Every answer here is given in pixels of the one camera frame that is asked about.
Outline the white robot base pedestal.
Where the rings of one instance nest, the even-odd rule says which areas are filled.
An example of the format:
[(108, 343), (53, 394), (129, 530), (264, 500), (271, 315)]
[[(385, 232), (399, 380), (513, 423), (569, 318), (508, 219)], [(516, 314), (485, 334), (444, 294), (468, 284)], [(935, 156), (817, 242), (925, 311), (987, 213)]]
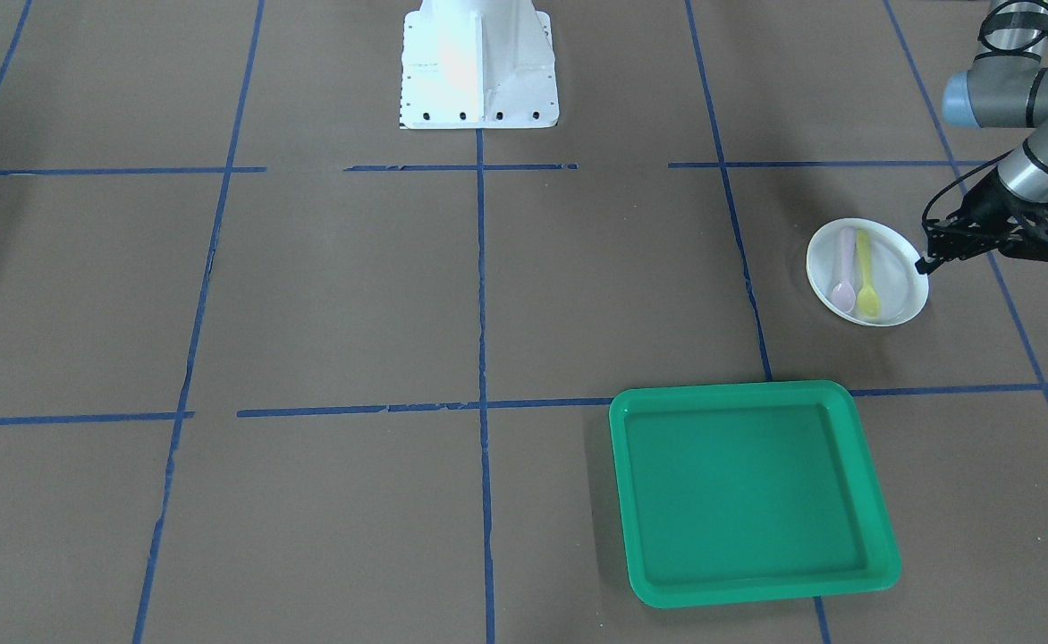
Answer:
[(405, 13), (401, 128), (552, 128), (560, 117), (553, 25), (532, 1), (423, 1)]

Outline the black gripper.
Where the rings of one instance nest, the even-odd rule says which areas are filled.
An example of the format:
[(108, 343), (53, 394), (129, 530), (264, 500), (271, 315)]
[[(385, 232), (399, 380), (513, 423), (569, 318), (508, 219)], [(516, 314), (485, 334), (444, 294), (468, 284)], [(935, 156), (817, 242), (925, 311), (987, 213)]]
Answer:
[(989, 251), (1018, 259), (1035, 254), (1036, 239), (1030, 234), (1028, 215), (1036, 204), (1016, 195), (997, 174), (969, 188), (959, 207), (944, 219), (930, 216), (937, 201), (959, 184), (954, 181), (938, 191), (925, 205), (927, 249), (914, 262), (918, 274), (932, 274), (938, 262), (971, 259)]

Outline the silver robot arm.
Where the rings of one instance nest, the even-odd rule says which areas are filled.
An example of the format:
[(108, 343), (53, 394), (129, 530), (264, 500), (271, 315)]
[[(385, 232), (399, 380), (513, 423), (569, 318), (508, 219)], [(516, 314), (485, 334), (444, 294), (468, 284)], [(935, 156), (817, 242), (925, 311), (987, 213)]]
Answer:
[(994, 1), (969, 69), (949, 77), (945, 123), (1027, 128), (1016, 149), (975, 168), (979, 180), (946, 217), (922, 215), (920, 275), (998, 251), (1048, 262), (1048, 1)]

